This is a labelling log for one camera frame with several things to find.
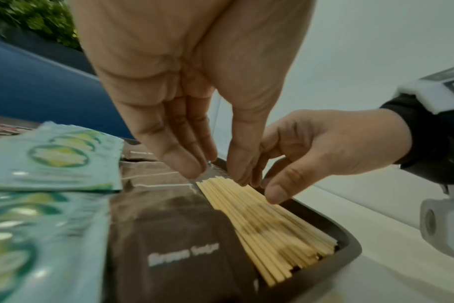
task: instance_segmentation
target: white counter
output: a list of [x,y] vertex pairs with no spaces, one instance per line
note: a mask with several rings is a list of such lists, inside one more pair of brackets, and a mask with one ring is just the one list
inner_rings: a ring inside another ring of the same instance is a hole
[[343,226],[363,248],[319,303],[454,303],[454,259],[418,229],[316,187],[296,199]]

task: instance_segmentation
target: hand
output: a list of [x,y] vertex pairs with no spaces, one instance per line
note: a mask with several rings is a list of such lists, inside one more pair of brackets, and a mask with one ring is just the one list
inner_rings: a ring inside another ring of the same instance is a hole
[[71,0],[84,51],[133,136],[195,178],[215,160],[207,110],[232,104],[227,167],[253,156],[314,0]]
[[[354,175],[393,164],[412,145],[404,120],[388,109],[298,110],[267,126],[251,184],[281,203],[330,175]],[[262,181],[269,159],[276,161]]]

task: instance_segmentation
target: green plant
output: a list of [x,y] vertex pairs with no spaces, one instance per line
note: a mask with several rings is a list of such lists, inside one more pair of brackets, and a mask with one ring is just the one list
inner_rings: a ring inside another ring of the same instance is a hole
[[0,24],[3,22],[82,50],[69,7],[64,1],[0,0]]

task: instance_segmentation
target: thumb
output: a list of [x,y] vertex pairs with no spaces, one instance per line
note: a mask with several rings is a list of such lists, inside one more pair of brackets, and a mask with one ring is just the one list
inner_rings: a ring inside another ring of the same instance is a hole
[[310,150],[272,178],[265,197],[271,204],[282,203],[330,174],[324,154]]
[[267,118],[272,106],[260,110],[232,108],[232,140],[227,154],[227,171],[238,183],[248,182],[256,164]]

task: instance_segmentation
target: green packet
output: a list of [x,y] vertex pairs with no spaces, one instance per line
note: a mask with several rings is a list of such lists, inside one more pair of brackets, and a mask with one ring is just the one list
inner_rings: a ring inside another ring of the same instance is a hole
[[0,303],[99,303],[108,196],[0,193]]
[[0,190],[121,190],[123,146],[120,138],[52,122],[0,138]]

